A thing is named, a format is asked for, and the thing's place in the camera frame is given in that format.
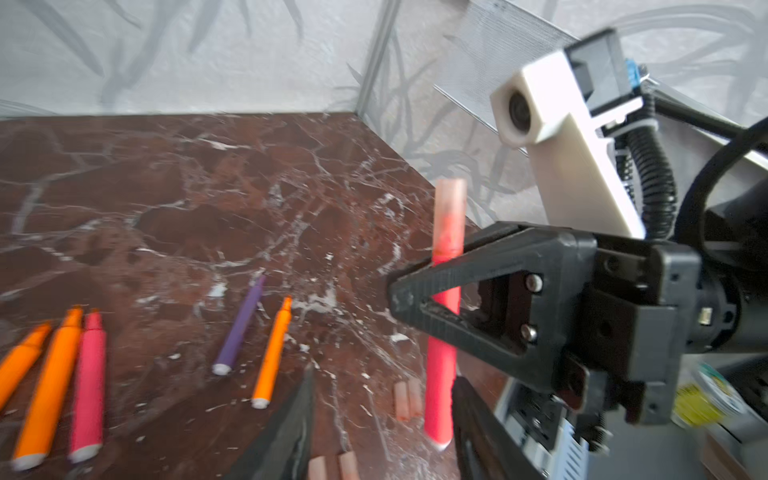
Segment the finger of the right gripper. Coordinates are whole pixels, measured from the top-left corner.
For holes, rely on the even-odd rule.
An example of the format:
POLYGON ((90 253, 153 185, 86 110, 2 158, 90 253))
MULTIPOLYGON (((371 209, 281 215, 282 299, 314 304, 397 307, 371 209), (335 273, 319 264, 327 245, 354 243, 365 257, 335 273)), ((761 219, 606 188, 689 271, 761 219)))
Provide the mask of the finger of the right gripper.
POLYGON ((534 390, 553 390, 594 271, 595 234, 497 222, 457 258, 392 272, 392 316, 534 390))

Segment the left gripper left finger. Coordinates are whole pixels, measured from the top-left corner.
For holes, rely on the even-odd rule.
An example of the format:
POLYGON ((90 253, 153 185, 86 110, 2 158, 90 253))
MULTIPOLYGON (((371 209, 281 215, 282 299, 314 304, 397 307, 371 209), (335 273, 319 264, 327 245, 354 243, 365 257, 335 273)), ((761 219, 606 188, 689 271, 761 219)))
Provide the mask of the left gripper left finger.
POLYGON ((264 430, 245 449, 223 479, 306 479, 314 426, 315 368, 271 415, 264 430))

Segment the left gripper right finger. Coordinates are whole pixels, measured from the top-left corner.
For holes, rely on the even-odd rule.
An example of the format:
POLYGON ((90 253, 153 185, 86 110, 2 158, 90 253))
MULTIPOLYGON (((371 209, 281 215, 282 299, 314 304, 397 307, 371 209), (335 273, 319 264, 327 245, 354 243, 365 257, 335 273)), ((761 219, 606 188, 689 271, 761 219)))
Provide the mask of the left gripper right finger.
POLYGON ((512 440, 471 383, 458 376, 451 415, 460 478, 539 479, 540 473, 512 440))

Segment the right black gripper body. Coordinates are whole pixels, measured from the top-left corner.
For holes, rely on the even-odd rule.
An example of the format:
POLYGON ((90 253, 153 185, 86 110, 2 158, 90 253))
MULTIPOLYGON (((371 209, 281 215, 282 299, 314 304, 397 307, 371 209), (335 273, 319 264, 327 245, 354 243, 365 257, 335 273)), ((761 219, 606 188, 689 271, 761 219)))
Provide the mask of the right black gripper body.
POLYGON ((766 350, 766 256, 600 235, 558 393, 596 441, 617 408, 632 425, 669 422, 684 355, 766 350))

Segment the translucent pen cap six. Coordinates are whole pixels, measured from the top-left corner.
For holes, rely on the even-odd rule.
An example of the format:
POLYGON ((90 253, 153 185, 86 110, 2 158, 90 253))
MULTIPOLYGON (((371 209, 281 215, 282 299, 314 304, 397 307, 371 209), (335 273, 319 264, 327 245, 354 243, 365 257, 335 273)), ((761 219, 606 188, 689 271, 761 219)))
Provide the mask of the translucent pen cap six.
POLYGON ((467 206, 464 179, 440 179, 436 184, 432 261, 446 262, 463 253, 467 206))

